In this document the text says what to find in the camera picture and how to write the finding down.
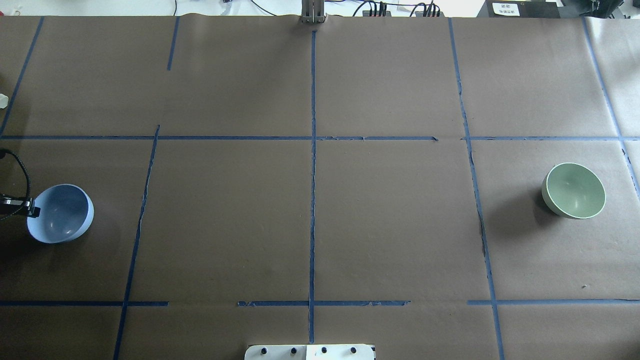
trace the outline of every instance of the table surface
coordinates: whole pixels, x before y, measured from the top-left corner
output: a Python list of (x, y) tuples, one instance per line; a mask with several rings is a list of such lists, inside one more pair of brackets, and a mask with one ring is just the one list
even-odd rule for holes
[[(640, 356), (634, 20), (0, 18), (0, 147), (88, 232), (0, 224), (21, 359)], [(554, 36), (563, 33), (565, 36)], [(555, 164), (607, 204), (544, 205)], [(0, 188), (22, 172), (0, 162)]]

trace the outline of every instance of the blue tape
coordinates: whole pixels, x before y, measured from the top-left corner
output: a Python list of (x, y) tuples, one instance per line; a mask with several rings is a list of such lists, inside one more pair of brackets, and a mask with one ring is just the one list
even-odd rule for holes
[(456, 40), (453, 33), (453, 22), (451, 18), (449, 20), (449, 35), (451, 37), (451, 50), (453, 53), (453, 63), (456, 69), (456, 82), (458, 84), (458, 95), (460, 97), (460, 111), (462, 112), (462, 119), (465, 127), (465, 139), (467, 142), (467, 152), (469, 157), (469, 166), (471, 167), (471, 179), (474, 184), (474, 195), (476, 197), (476, 208), (478, 217), (480, 219), (480, 230), (482, 234), (483, 252), (484, 252), (484, 264), (486, 266), (486, 277), (489, 282), (489, 293), (491, 295), (492, 309), (493, 309), (493, 323), (495, 326), (495, 337), (498, 343), (498, 353), (500, 360), (504, 360), (504, 348), (502, 346), (502, 332), (500, 330), (500, 319), (498, 316), (498, 304), (495, 301), (495, 288), (493, 287), (493, 274), (491, 271), (491, 259), (489, 258), (489, 246), (486, 241), (486, 232), (484, 230), (484, 216), (482, 213), (482, 204), (480, 203), (480, 191), (478, 190), (476, 166), (474, 165), (473, 152), (471, 148), (471, 135), (469, 132), (469, 125), (467, 122), (467, 112), (465, 111), (465, 104), (462, 101), (462, 80), (460, 78), (460, 66), (458, 65), (458, 54), (456, 52)]
[(173, 27), (173, 40), (171, 40), (171, 51), (169, 52), (169, 62), (166, 64), (167, 71), (171, 71), (171, 65), (173, 63), (173, 52), (175, 50), (175, 39), (178, 37), (179, 25), (180, 25), (180, 17), (176, 16), (175, 25)]
[(622, 152), (627, 161), (627, 168), (629, 169), (629, 174), (631, 175), (631, 181), (634, 184), (634, 188), (636, 189), (636, 196), (640, 199), (640, 185), (638, 185), (638, 180), (636, 176), (636, 172), (634, 171), (634, 166), (631, 164), (631, 159), (629, 159), (629, 152), (627, 151), (627, 146), (625, 145), (625, 141), (622, 137), (622, 132), (620, 131), (620, 125), (618, 124), (618, 118), (616, 117), (615, 111), (613, 111), (613, 106), (611, 105), (611, 98), (609, 98), (609, 92), (607, 91), (607, 87), (604, 85), (604, 80), (602, 79), (602, 73), (600, 72), (600, 66), (598, 65), (598, 60), (596, 59), (596, 55), (593, 52), (593, 44), (591, 43), (591, 35), (589, 35), (589, 29), (587, 28), (587, 21), (585, 18), (582, 18), (582, 28), (584, 29), (584, 36), (587, 38), (587, 47), (589, 48), (589, 55), (591, 56), (591, 61), (593, 62), (593, 66), (595, 67), (596, 74), (598, 75), (598, 81), (600, 82), (600, 88), (602, 88), (602, 93), (604, 94), (605, 102), (607, 103), (607, 109), (609, 109), (609, 114), (613, 119), (613, 124), (616, 128), (616, 133), (618, 134), (618, 140), (620, 141), (620, 146), (622, 147)]
[(160, 140), (311, 140), (311, 136), (234, 136), (234, 135), (195, 135), (160, 136)]
[[(314, 306), (405, 306), (409, 300), (314, 301)], [(239, 301), (238, 307), (309, 306), (309, 301)]]
[(27, 52), (27, 57), (24, 59), (24, 64), (22, 64), (22, 70), (20, 70), (20, 75), (18, 75), (18, 81), (15, 82), (15, 88), (13, 88), (13, 94), (11, 95), (9, 104), (6, 107), (6, 112), (4, 113), (2, 126), (0, 127), (0, 137), (2, 137), (2, 134), (4, 133), (4, 129), (6, 128), (6, 125), (9, 122), (9, 116), (11, 115), (11, 110), (13, 109), (13, 103), (15, 102), (16, 96), (18, 96), (18, 90), (20, 90), (20, 84), (22, 84), (22, 78), (24, 77), (24, 72), (27, 70), (27, 65), (29, 65), (29, 60), (31, 59), (31, 54), (33, 54), (33, 49), (36, 46), (38, 37), (40, 36), (40, 29), (42, 29), (43, 22), (44, 22), (44, 16), (41, 16), (40, 21), (38, 22), (38, 27), (36, 28), (36, 32), (33, 34), (33, 39), (31, 40), (31, 46), (29, 47), (29, 51)]
[[(637, 304), (640, 299), (536, 299), (536, 300), (498, 300), (498, 305), (610, 305), (610, 304)], [(490, 300), (469, 300), (470, 306), (489, 306)]]
[(316, 301), (316, 306), (405, 306), (409, 300)]
[(311, 32), (311, 226), (309, 233), (309, 343), (314, 334), (314, 302), (316, 278), (316, 32)]
[(471, 136), (471, 140), (618, 141), (615, 136)]
[(316, 140), (427, 140), (438, 141), (434, 136), (318, 136)]
[(169, 306), (168, 301), (129, 301), (128, 306)]
[(142, 232), (142, 219), (145, 215), (145, 208), (147, 206), (147, 196), (149, 190), (149, 179), (151, 178), (151, 169), (154, 166), (154, 158), (156, 156), (156, 146), (158, 143), (158, 133), (160, 132), (160, 125), (156, 128), (156, 134), (154, 135), (154, 143), (151, 147), (151, 157), (149, 159), (149, 168), (147, 169), (147, 180), (145, 181), (145, 191), (142, 195), (142, 205), (140, 206), (140, 217), (138, 218), (138, 229), (136, 230), (136, 239), (133, 243), (133, 251), (131, 253), (131, 264), (129, 265), (129, 276), (127, 278), (127, 287), (124, 292), (124, 301), (122, 303), (122, 312), (120, 313), (120, 325), (118, 326), (118, 337), (116, 339), (116, 347), (113, 352), (113, 359), (117, 360), (120, 355), (120, 343), (122, 341), (122, 333), (124, 331), (124, 323), (127, 318), (127, 306), (129, 304), (129, 295), (131, 294), (131, 283), (133, 280), (133, 272), (136, 268), (136, 257), (138, 256), (138, 245), (140, 244), (140, 234)]
[(0, 306), (122, 306), (122, 301), (0, 301)]
[(309, 306), (309, 301), (239, 301), (239, 307), (261, 307), (261, 306)]
[[(0, 301), (0, 306), (117, 306), (122, 301)], [(134, 301), (129, 306), (169, 306), (168, 301)]]
[(153, 140), (153, 136), (118, 136), (118, 135), (11, 135), (4, 136), (5, 140)]

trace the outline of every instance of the label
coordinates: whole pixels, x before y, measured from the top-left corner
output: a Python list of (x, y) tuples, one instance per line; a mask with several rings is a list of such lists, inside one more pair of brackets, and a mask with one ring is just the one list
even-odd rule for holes
[(518, 4), (493, 3), (493, 13), (504, 16), (520, 16)]

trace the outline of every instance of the blue bowl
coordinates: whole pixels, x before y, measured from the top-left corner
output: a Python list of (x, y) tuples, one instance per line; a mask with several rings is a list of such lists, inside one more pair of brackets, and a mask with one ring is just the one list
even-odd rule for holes
[(43, 191), (34, 201), (40, 216), (27, 218), (29, 233), (43, 243), (71, 241), (93, 221), (93, 203), (76, 185), (61, 184)]

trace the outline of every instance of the sage green bowl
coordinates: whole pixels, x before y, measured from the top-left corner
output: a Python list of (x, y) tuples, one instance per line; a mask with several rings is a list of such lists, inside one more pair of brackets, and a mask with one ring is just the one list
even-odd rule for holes
[(542, 182), (542, 197), (551, 211), (572, 219), (596, 216), (607, 200), (598, 176), (576, 163), (554, 166)]

